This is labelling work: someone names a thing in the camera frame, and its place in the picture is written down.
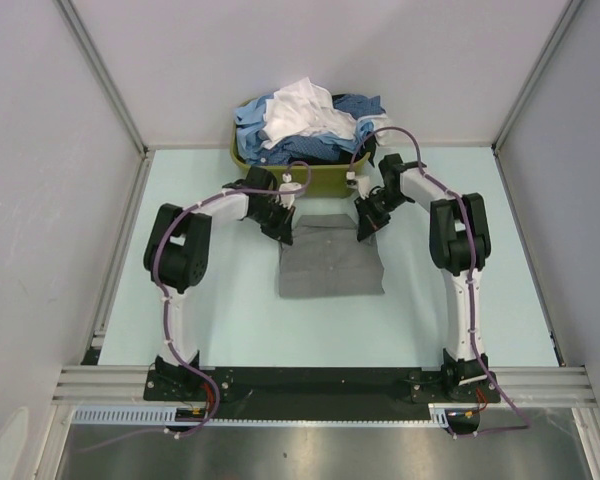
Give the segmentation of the grey long sleeve shirt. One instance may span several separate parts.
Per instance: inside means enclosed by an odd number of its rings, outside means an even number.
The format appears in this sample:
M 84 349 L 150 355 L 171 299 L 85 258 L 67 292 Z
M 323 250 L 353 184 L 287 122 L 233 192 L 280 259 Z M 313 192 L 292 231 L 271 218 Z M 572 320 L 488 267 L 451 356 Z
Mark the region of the grey long sleeve shirt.
M 293 244 L 281 245 L 278 294 L 285 299 L 376 296 L 384 293 L 384 265 L 376 238 L 357 239 L 347 214 L 304 215 Z

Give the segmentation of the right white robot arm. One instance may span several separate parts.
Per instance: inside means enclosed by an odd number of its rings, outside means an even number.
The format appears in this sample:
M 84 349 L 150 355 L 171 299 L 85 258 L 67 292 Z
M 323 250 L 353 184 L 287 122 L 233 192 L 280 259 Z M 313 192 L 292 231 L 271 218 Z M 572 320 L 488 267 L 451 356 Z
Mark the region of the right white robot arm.
M 367 175 L 346 174 L 347 186 L 358 192 L 357 240 L 378 233 L 405 203 L 417 204 L 429 215 L 429 254 L 443 276 L 448 314 L 441 388 L 449 399 L 464 401 L 488 370 L 479 313 L 482 271 L 491 254 L 484 199 L 452 191 L 422 163 L 405 163 L 398 154 L 385 156 L 379 169 L 383 184 L 376 187 Z

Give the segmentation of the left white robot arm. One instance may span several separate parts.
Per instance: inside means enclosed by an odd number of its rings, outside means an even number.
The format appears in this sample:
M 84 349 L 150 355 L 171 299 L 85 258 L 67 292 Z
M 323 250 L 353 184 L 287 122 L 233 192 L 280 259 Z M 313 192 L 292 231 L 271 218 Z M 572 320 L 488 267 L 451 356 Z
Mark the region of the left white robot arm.
M 272 172 L 252 167 L 245 178 L 188 208 L 160 206 L 145 249 L 143 264 L 161 292 L 164 346 L 156 364 L 174 366 L 166 387 L 177 398 L 194 397 L 201 387 L 198 342 L 186 332 L 187 292 L 203 280 L 209 263 L 212 233 L 231 222 L 250 219 L 266 237 L 293 243 L 295 200 L 308 188 L 289 171 L 277 180 Z

